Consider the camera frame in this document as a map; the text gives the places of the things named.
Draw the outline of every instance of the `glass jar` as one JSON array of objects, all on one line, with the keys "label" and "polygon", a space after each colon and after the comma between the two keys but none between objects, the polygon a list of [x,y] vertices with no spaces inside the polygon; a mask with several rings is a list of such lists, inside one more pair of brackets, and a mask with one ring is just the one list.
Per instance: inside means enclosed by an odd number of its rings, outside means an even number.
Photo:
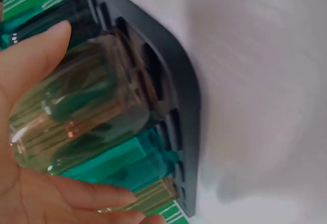
[{"label": "glass jar", "polygon": [[142,129],[149,110],[122,66],[126,54],[119,45],[106,35],[75,46],[22,98],[9,119],[11,146],[21,166],[48,172],[58,152],[68,147],[74,156],[60,158],[51,172],[60,174]]}]

